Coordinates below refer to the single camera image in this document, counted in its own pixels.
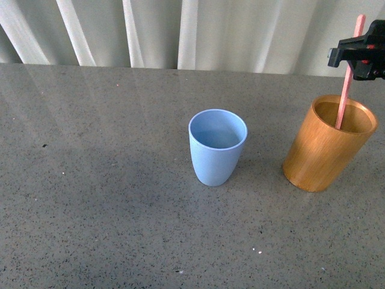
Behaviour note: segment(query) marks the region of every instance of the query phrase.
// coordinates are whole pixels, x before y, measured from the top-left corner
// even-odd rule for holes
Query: plastic cup
[[[378,126],[375,115],[348,99],[341,129],[336,129],[339,95],[316,98],[283,162],[283,172],[296,187],[325,190],[349,164]]]
[[[246,123],[236,114],[219,109],[201,111],[188,125],[192,164],[202,183],[227,181],[247,138]]]

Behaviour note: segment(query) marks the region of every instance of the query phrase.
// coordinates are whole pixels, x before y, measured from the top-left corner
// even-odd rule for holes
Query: speckled surface
[[[380,126],[327,191],[281,169],[312,99],[342,84],[0,64],[0,288],[384,288],[385,81],[353,82]],[[219,187],[189,155],[207,108],[249,128]]]

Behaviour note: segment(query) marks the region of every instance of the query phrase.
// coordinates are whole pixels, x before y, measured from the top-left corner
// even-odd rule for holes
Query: bamboo cup
[[[341,128],[334,128],[339,101],[339,95],[313,101],[283,162],[287,179],[305,191],[325,190],[377,129],[375,115],[352,99]]]

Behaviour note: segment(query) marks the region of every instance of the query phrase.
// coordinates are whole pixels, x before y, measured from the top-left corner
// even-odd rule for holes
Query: curtain fold
[[[0,62],[343,76],[359,14],[385,0],[1,0]]]

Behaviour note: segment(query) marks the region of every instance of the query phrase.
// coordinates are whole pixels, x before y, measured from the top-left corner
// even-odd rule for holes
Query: pink straw
[[[364,14],[360,14],[358,16],[357,22],[356,22],[356,28],[354,29],[354,37],[358,37],[362,34],[363,25],[365,24],[365,18],[366,18],[366,16]],[[346,74],[345,74],[345,81],[343,82],[341,100],[339,102],[339,107],[338,107],[336,129],[341,128],[343,113],[345,111],[345,106],[347,104],[346,102],[348,99],[348,94],[349,94],[352,76],[353,76],[353,73],[350,69],[350,66],[348,65],[348,68],[346,69]]]

